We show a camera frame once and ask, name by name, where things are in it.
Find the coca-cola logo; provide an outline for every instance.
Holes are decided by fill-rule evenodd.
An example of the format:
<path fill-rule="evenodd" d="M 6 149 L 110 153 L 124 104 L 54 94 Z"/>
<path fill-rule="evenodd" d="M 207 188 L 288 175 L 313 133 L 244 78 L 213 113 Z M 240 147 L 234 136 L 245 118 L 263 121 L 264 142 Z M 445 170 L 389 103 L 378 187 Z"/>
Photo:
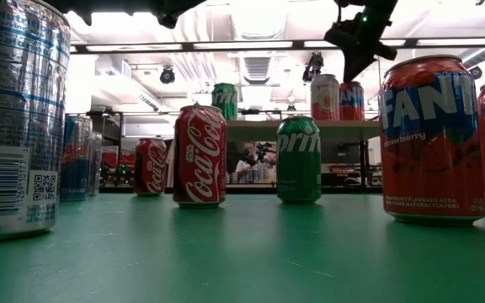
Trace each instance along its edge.
<path fill-rule="evenodd" d="M 195 119 L 205 122 L 203 130 L 196 127 L 198 123 L 193 123 Z M 203 198 L 211 200 L 213 194 L 219 198 L 220 184 L 213 189 L 215 181 L 218 179 L 220 161 L 213 163 L 211 158 L 218 157 L 221 152 L 221 116 L 212 109 L 192 109 L 192 113 L 187 120 L 187 134 L 195 146 L 194 162 L 197 168 L 194 170 L 195 181 L 185 184 L 186 191 L 194 202 L 203 202 Z"/>
<path fill-rule="evenodd" d="M 149 162 L 147 170 L 152 172 L 152 182 L 147 182 L 146 186 L 150 192 L 161 193 L 163 191 L 163 171 L 166 167 L 166 150 L 152 142 L 147 152 Z"/>

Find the camera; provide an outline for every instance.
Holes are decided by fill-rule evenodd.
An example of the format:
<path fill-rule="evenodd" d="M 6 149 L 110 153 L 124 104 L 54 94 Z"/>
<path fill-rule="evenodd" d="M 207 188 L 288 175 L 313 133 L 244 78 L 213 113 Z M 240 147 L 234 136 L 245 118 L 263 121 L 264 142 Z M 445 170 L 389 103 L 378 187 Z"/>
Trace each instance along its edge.
<path fill-rule="evenodd" d="M 175 81 L 175 73 L 171 66 L 165 66 L 164 70 L 160 74 L 160 82 L 164 84 L 173 83 Z"/>

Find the pink can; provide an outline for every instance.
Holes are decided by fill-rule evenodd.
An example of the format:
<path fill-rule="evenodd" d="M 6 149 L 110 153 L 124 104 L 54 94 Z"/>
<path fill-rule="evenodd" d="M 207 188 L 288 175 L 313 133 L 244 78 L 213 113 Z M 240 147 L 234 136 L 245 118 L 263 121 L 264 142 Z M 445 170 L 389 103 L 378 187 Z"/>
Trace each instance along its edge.
<path fill-rule="evenodd" d="M 310 86 L 312 118 L 315 120 L 340 120 L 340 84 L 334 75 L 315 76 Z"/>

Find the green tabletop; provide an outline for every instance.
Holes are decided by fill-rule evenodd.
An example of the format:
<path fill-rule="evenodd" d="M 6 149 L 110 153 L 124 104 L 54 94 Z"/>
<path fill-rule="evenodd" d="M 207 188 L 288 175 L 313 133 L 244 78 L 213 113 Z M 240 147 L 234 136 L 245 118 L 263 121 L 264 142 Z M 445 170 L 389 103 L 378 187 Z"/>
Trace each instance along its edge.
<path fill-rule="evenodd" d="M 181 210 L 101 194 L 61 204 L 49 234 L 0 242 L 0 302 L 485 302 L 485 219 L 405 225 L 378 195 Z"/>

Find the sprite can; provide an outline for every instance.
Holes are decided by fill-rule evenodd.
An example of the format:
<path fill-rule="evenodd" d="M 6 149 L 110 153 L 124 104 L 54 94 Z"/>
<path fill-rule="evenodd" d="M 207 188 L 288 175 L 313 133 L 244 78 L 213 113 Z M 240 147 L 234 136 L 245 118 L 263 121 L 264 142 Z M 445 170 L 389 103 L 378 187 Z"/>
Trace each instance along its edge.
<path fill-rule="evenodd" d="M 226 121 L 237 120 L 237 90 L 235 85 L 219 83 L 212 91 L 212 106 L 222 110 Z"/>
<path fill-rule="evenodd" d="M 313 204 L 321 198 L 321 139 L 313 118 L 291 116 L 278 128 L 278 198 L 286 204 Z"/>

